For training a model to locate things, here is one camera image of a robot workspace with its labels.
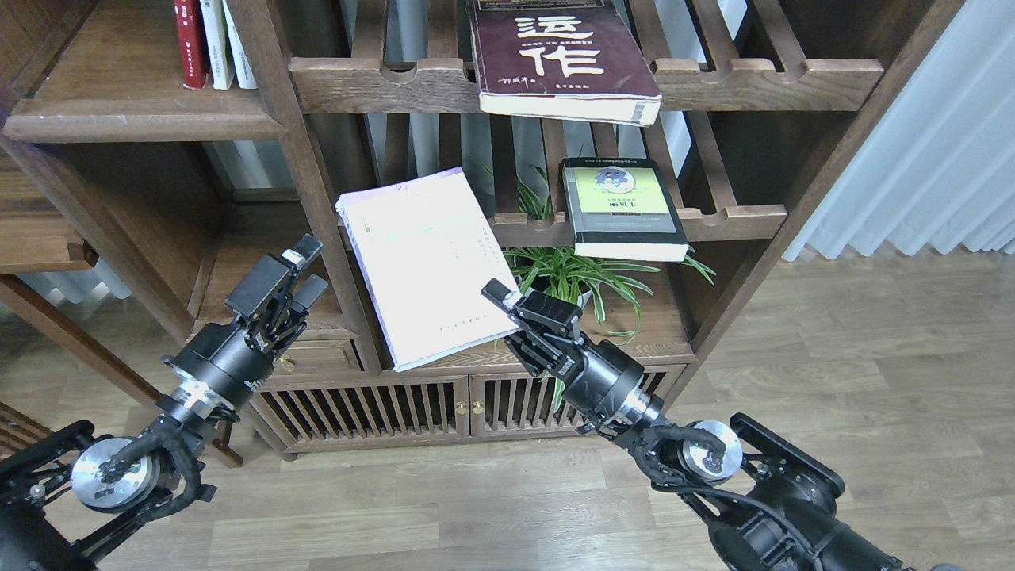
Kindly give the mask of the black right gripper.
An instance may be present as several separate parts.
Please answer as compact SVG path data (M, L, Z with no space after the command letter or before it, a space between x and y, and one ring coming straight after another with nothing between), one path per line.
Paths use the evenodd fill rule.
M644 425L642 364L610 341L591 343L580 332L581 308L539 290L522 295L495 278L481 293L522 328L504 340L530 375L565 383L563 400L595 427Z

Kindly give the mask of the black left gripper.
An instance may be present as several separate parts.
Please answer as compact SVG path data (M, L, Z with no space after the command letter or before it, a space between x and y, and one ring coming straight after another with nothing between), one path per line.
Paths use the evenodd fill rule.
M274 372L274 364L307 329L307 312L329 289L311 274L299 290L298 279L324 245L304 234L282 255L264 255L226 297L239 317L228 325L204 326L176 355L163 358L184 381L196 381L216 394L213 407L239 411ZM258 330L276 313L285 316L275 333Z

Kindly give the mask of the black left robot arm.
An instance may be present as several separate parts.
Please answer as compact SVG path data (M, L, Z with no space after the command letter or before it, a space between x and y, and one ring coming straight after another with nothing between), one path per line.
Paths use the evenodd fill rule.
M322 248L304 235L282 255L258 261L226 297L233 322L204 326L164 359L180 385L157 401L160 415L138 437L95 437L92 423L79 420L3 460L4 570L94 570L145 524L213 498L214 485L201 481L199 454L218 427L238 422L240 409L307 329L309 309L327 289L325 279L307 275ZM44 513L64 485L113 519L67 541Z

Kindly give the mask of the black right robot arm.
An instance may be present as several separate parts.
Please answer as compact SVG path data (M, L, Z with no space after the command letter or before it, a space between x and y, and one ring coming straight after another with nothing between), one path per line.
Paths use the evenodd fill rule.
M581 332L579 307L496 279L482 293L517 324L505 340L525 368L563 382L563 400L586 419L579 432L612 441L653 490L680 496L729 569L904 569L837 519L845 483L829 467L744 413L676 425L662 399L641 390L641 364Z

